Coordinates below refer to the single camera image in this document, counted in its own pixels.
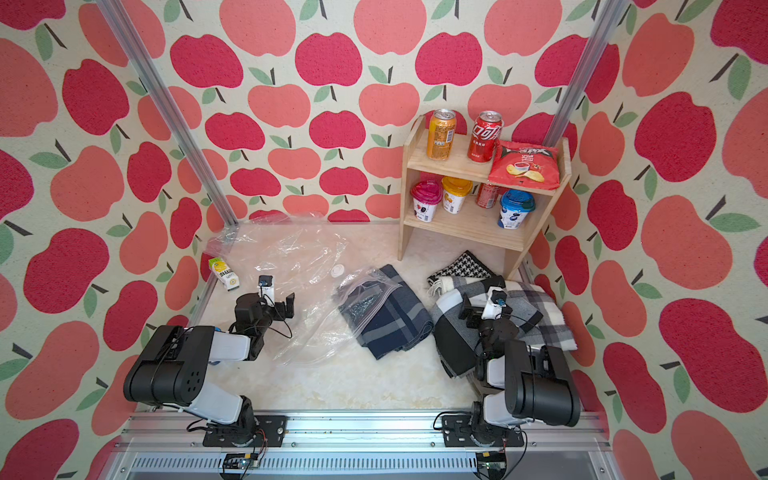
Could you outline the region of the black white houndstooth scarf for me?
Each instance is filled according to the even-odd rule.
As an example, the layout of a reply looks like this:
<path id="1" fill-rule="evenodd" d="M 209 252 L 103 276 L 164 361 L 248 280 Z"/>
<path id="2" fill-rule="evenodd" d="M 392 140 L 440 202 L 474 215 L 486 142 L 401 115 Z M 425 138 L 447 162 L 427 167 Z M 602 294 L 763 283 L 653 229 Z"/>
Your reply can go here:
<path id="1" fill-rule="evenodd" d="M 489 267 L 481 262 L 472 252 L 465 250 L 452 263 L 437 270 L 427 278 L 427 282 L 432 286 L 441 277 L 464 277 L 464 278 L 490 278 L 495 276 Z"/>

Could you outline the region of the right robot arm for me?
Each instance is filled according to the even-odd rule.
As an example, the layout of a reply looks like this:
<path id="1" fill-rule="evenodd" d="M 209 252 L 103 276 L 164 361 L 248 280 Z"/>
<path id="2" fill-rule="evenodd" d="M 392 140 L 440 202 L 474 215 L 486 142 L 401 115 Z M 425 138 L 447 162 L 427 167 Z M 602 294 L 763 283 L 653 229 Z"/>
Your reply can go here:
<path id="1" fill-rule="evenodd" d="M 468 413 L 440 416 L 446 445 L 519 445 L 524 423 L 578 423 L 581 404 L 563 351 L 524 338 L 538 332 L 542 311 L 492 287 L 475 298 L 452 290 L 438 298 L 433 315 L 444 370 L 471 376 L 481 397 Z"/>

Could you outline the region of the wooden two-tier shelf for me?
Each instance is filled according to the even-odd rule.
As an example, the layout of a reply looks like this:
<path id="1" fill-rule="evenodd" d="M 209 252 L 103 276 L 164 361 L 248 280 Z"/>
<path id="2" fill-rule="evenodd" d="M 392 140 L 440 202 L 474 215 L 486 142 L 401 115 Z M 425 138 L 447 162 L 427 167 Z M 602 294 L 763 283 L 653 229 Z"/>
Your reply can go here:
<path id="1" fill-rule="evenodd" d="M 425 116 L 416 117 L 403 147 L 398 258 L 404 257 L 413 231 L 423 229 L 503 248 L 505 250 L 503 274 L 507 279 L 511 279 L 525 255 L 528 254 L 537 235 L 543 232 L 553 207 L 570 183 L 572 167 L 569 140 L 563 137 L 556 144 L 560 173 L 559 187 L 550 191 L 532 188 L 527 190 L 535 199 L 536 209 L 527 216 L 520 228 L 505 230 L 499 227 L 497 208 L 483 209 L 469 201 L 464 203 L 457 214 L 450 214 L 440 209 L 433 221 L 423 222 L 413 213 L 413 199 L 410 194 L 411 187 L 420 180 L 422 172 L 486 183 L 491 170 L 489 163 L 473 162 L 466 157 L 469 138 L 464 135 L 454 138 L 454 146 L 447 160 L 429 159 L 426 155 L 425 124 Z"/>

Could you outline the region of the cream grey plaid scarf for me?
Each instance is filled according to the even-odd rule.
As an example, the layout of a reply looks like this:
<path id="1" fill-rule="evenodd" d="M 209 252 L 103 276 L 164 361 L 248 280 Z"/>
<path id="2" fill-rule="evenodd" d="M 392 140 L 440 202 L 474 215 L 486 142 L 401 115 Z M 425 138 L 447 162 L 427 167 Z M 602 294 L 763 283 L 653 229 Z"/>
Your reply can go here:
<path id="1" fill-rule="evenodd" d="M 562 311 L 542 288 L 507 281 L 501 276 L 485 279 L 441 277 L 430 286 L 429 294 L 436 298 L 435 306 L 430 310 L 434 321 L 433 335 L 454 337 L 460 344 L 475 346 L 479 340 L 478 331 L 468 328 L 459 318 L 462 296 L 466 295 L 474 306 L 484 307 L 490 287 L 501 287 L 507 292 L 508 303 L 513 309 L 512 322 L 520 329 L 519 339 L 534 349 L 543 345 L 563 351 L 577 348 Z"/>

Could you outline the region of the orange drink can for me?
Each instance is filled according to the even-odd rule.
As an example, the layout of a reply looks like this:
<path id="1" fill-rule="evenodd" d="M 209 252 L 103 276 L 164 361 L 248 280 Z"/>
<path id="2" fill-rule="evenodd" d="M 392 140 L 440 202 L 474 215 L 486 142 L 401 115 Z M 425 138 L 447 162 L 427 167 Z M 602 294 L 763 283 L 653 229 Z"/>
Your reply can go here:
<path id="1" fill-rule="evenodd" d="M 456 114 L 452 110 L 435 110 L 429 120 L 427 156 L 436 161 L 447 160 L 453 145 L 457 126 Z"/>

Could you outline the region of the red can lower shelf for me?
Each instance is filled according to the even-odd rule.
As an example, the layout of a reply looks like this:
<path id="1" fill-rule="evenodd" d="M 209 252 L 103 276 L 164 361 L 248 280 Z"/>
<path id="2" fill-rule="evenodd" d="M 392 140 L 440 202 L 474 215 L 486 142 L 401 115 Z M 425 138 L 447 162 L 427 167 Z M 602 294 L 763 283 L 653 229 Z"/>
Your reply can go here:
<path id="1" fill-rule="evenodd" d="M 494 207 L 499 194 L 499 187 L 489 183 L 483 183 L 478 187 L 476 204 L 483 209 Z"/>

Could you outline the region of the black white check scarf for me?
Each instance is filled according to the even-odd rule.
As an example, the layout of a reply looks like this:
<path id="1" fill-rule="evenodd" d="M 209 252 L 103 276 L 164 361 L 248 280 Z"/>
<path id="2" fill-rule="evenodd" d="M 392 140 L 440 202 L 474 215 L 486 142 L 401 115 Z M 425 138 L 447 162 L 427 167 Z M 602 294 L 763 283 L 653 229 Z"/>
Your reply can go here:
<path id="1" fill-rule="evenodd" d="M 518 338 L 531 346 L 544 343 L 542 327 L 547 319 L 548 296 L 530 284 L 505 281 L 501 276 L 488 278 L 443 276 L 433 282 L 429 294 L 437 298 L 430 310 L 434 321 L 433 336 L 443 368 L 450 377 L 461 377 L 473 370 L 480 354 L 479 333 L 459 317 L 463 301 L 484 308 L 488 291 L 500 287 L 512 308 L 511 322 L 519 328 Z"/>

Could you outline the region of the aluminium front rail frame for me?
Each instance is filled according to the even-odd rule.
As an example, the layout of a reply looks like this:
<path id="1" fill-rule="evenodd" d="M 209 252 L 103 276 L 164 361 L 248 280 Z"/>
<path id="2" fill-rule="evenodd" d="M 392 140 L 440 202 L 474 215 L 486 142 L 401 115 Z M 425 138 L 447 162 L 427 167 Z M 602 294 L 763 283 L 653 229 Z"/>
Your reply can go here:
<path id="1" fill-rule="evenodd" d="M 265 411 L 268 443 L 207 440 L 185 415 L 134 415 L 98 479 L 619 479 L 596 414 L 574 427 L 524 423 L 489 445 L 458 413 Z"/>

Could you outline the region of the aluminium corner post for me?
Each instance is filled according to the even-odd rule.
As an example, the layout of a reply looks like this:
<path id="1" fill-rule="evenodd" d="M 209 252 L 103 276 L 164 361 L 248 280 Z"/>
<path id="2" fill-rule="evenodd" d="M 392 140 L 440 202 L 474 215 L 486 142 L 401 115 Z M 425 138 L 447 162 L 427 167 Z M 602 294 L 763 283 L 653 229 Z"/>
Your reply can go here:
<path id="1" fill-rule="evenodd" d="M 172 94 L 156 69 L 153 59 L 134 27 L 121 1 L 97 1 L 110 29 L 120 43 L 139 79 L 147 87 L 160 115 L 163 117 L 180 149 L 186 154 L 192 169 L 201 181 L 226 226 L 236 225 L 238 219 L 223 193 L 202 150 L 192 136 L 191 130 L 176 104 Z"/>
<path id="2" fill-rule="evenodd" d="M 552 123 L 544 137 L 545 146 L 555 146 L 563 137 L 571 115 L 582 99 L 586 98 L 586 86 L 620 22 L 628 0 L 603 1 L 604 9 L 597 16 L 594 28 L 588 37 L 585 49 L 576 65 L 565 94 L 561 99 Z"/>

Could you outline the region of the yellow lid cup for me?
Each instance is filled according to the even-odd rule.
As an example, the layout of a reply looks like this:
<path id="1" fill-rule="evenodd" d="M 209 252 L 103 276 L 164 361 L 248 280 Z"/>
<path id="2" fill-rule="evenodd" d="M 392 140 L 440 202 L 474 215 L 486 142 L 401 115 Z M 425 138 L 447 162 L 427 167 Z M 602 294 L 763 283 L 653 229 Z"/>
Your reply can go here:
<path id="1" fill-rule="evenodd" d="M 458 214 L 461 207 L 473 188 L 473 182 L 470 180 L 443 177 L 443 207 L 450 214 Z"/>

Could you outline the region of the navy blue plaid scarf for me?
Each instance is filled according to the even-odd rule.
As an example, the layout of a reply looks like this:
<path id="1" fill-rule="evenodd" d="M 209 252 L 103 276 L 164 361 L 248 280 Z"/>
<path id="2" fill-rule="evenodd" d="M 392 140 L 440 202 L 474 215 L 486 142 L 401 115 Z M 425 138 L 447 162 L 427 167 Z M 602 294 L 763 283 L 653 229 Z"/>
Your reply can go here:
<path id="1" fill-rule="evenodd" d="M 390 264 L 347 281 L 334 299 L 354 339 L 377 360 L 412 349 L 434 327 L 424 304 Z"/>

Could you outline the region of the blue lid cup on shelf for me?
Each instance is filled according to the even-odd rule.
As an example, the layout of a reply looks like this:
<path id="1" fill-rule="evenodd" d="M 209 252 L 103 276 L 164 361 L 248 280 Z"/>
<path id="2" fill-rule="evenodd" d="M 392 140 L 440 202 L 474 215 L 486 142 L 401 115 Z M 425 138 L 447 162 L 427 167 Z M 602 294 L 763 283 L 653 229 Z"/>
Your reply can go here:
<path id="1" fill-rule="evenodd" d="M 499 205 L 498 226 L 513 230 L 520 228 L 527 215 L 535 210 L 535 199 L 531 193 L 510 189 L 501 196 Z"/>

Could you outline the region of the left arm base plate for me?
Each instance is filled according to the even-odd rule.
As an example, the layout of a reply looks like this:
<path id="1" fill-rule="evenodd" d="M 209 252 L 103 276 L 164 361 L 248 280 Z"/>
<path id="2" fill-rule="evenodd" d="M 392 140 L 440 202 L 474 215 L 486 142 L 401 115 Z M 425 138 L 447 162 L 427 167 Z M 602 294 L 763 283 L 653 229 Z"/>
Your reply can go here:
<path id="1" fill-rule="evenodd" d="M 288 417 L 257 414 L 235 424 L 220 425 L 209 422 L 202 444 L 217 448 L 281 447 L 287 430 Z"/>

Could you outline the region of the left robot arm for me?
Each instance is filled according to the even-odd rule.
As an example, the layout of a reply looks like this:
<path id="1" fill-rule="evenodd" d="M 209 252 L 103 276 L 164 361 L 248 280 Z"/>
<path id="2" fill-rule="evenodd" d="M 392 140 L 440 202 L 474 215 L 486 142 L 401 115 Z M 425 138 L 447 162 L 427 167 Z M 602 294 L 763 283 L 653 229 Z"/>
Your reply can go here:
<path id="1" fill-rule="evenodd" d="M 158 328 L 125 377 L 124 397 L 197 417 L 187 430 L 202 431 L 205 447 L 280 447 L 285 416 L 255 414 L 247 396 L 224 390 L 206 374 L 213 364 L 255 361 L 267 330 L 291 319 L 294 304 L 293 293 L 282 302 L 247 293 L 237 298 L 235 321 L 226 331 L 206 325 Z"/>

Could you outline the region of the clear plastic vacuum bag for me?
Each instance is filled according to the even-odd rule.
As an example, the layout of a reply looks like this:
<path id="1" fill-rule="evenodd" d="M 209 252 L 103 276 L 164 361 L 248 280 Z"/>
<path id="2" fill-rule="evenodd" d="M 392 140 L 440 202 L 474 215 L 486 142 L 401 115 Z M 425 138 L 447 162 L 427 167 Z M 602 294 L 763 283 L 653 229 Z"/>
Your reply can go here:
<path id="1" fill-rule="evenodd" d="M 237 298 L 259 293 L 260 275 L 274 277 L 274 301 L 295 294 L 294 316 L 272 323 L 260 354 L 278 364 L 309 367 L 360 345 L 339 312 L 334 293 L 347 281 L 379 268 L 341 233 L 339 225 L 264 219 L 241 223 L 211 239 L 205 252 L 208 259 L 223 258 L 240 280 L 235 290 L 227 291 L 224 286 L 227 313 L 223 331 L 235 321 Z M 345 268 L 339 278 L 331 276 L 336 264 Z"/>

